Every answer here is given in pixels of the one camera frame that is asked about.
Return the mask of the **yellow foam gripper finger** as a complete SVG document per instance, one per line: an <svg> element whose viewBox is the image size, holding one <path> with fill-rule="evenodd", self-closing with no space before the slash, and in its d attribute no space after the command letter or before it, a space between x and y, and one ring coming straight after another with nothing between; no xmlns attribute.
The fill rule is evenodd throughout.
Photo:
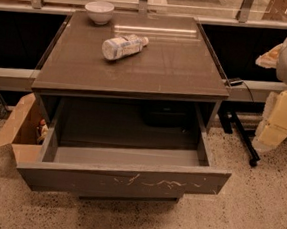
<svg viewBox="0 0 287 229"><path fill-rule="evenodd" d="M258 152L271 151L287 138L287 90L266 98L252 145Z"/></svg>
<svg viewBox="0 0 287 229"><path fill-rule="evenodd" d="M256 59L255 64L260 66L261 68L275 69L277 67L279 52L281 52L281 48L282 44L278 44L268 52L265 52L263 55L259 55Z"/></svg>

